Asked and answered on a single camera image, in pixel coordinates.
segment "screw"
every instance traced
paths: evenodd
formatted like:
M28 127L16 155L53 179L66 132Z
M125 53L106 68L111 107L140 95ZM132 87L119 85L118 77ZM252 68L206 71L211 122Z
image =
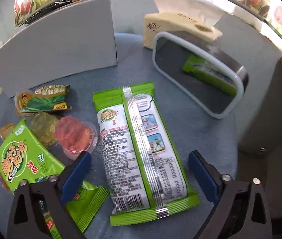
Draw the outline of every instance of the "screw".
M20 185L20 186L24 186L24 185L26 185L27 183L28 183L27 180L21 180L21 181L19 182L19 185Z
M223 174L222 175L222 180L226 181L226 182L229 182L230 180L232 180L232 177L229 176L228 174Z
M51 175L51 176L49 177L49 181L50 181L50 182L55 182L57 179L58 179L58 175Z
M261 184L261 181L257 178L253 178L253 183L255 183L256 185Z

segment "green snack package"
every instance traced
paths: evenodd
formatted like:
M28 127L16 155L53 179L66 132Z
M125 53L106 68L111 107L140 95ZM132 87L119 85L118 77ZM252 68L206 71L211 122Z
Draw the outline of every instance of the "green snack package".
M190 55L182 70L232 97L236 96L236 85L231 78L214 70L213 65L201 57Z
M49 85L35 90L21 112L60 111L71 109L66 102L70 85Z
M147 222L199 203L153 96L153 83L93 94L115 205L111 225Z
M23 179L29 183L46 181L51 175L59 175L64 168L29 130L25 119L16 125L0 146L0 175L12 192ZM65 205L81 232L86 230L107 195L105 188L83 181L73 200ZM59 239L60 235L44 202L42 212L51 234Z

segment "blue table surface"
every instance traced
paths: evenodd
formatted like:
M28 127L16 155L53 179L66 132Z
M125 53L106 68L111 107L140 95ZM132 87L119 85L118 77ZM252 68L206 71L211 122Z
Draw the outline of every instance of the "blue table surface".
M180 155L189 184L198 192L200 204L173 216L130 226L110 225L113 209L110 197L103 203L86 232L87 238L193 238L212 210L197 181L188 169L188 154L198 150L206 161L220 173L236 175L237 145L234 114L217 120L210 117L192 99L162 76L152 62L152 51L142 47L142 36L116 33L118 65L66 76L45 85L70 84L68 102L72 109L65 115L73 115L82 121L90 121L98 128L97 114L92 93L111 88L151 81L155 86L156 105L172 136ZM14 98L0 95L0 128L17 123ZM61 162L71 163L59 146L50 150ZM107 187L101 145L92 155L92 169L86 180ZM6 236L8 217L13 195L0 184L0 231Z

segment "cartoon illustration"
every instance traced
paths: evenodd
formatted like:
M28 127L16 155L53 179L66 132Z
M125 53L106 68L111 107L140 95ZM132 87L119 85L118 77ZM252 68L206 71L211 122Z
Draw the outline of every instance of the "cartoon illustration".
M141 119L142 119L142 123L143 123L143 127L145 131L157 128L157 123L156 123L156 120L153 114L145 115L141 117Z
M159 133L148 136L148 141L150 143L152 153L156 153L165 149L162 136Z

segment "table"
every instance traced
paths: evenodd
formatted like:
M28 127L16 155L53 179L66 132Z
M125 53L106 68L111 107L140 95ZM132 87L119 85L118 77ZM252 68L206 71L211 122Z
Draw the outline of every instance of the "table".
M90 121L98 127L97 114L92 101L93 92L152 81L155 86L156 105L180 154L189 183L198 192L201 203L190 210L164 219L112 227L109 216L113 204L108 197L87 228L85 236L102 239L193 238L213 205L206 200L195 178L189 172L188 154L198 150L208 163L215 165L220 173L235 176L237 146L234 114L231 113L221 120L209 116L154 68L152 51L142 47L142 36L116 33L115 38L117 66L63 77L45 85L70 84L68 102L72 105L72 110L66 111L65 115L73 115L79 120ZM18 119L19 117L14 113L14 99L2 93L0 95L0 127L8 123L17 123ZM62 153L60 146L53 148L50 152L64 164L71 163L71 160ZM92 184L107 187L100 144L92 155L92 169L86 179ZM4 236L6 236L12 200L13 195L0 184L0 231Z

